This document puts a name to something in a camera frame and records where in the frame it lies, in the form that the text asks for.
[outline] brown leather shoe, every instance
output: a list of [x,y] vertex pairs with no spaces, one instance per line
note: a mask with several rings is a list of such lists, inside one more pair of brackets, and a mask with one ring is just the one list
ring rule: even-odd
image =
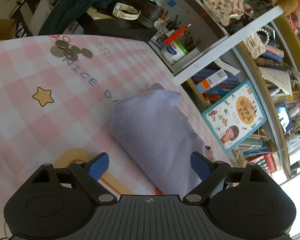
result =
[[148,0],[118,0],[121,3],[128,4],[141,11],[138,22],[151,28],[154,22],[160,18],[164,9],[157,6],[154,2]]

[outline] yellow star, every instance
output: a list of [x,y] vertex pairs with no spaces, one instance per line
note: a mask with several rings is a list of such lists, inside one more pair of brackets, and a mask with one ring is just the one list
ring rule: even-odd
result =
[[44,90],[41,87],[38,87],[37,93],[35,93],[32,98],[39,101],[40,106],[44,107],[47,103],[53,103],[54,100],[51,97],[51,90]]

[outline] dark green cloth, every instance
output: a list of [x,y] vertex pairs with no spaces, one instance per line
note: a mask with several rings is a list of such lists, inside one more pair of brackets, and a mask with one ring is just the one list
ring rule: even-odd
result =
[[62,34],[68,25],[92,5],[105,9],[113,0],[61,0],[43,23],[39,35]]

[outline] purple cloth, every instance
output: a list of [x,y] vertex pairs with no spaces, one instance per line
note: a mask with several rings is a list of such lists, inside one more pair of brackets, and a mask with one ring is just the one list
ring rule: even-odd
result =
[[177,107],[180,98],[180,93],[154,84],[150,91],[120,101],[110,134],[164,194],[183,198],[201,182],[190,155],[204,155],[205,146]]

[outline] coin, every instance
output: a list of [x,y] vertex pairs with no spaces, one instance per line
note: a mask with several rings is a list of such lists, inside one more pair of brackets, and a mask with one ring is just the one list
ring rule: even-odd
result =
[[67,48],[67,49],[64,49],[63,50],[63,54],[66,56],[66,58],[71,58],[73,55],[75,55],[75,53],[71,50],[71,49],[69,49],[69,48]]
[[69,47],[69,43],[62,40],[56,40],[56,46],[60,49],[66,49]]
[[71,46],[71,49],[75,54],[80,54],[81,53],[81,49],[77,46]]
[[81,54],[87,58],[92,58],[92,56],[93,56],[92,52],[88,49],[82,49]]
[[72,57],[67,57],[68,60],[70,61],[77,61],[78,60],[78,55],[77,54],[74,54]]
[[63,57],[65,54],[63,53],[63,50],[54,46],[50,49],[50,52],[55,57]]

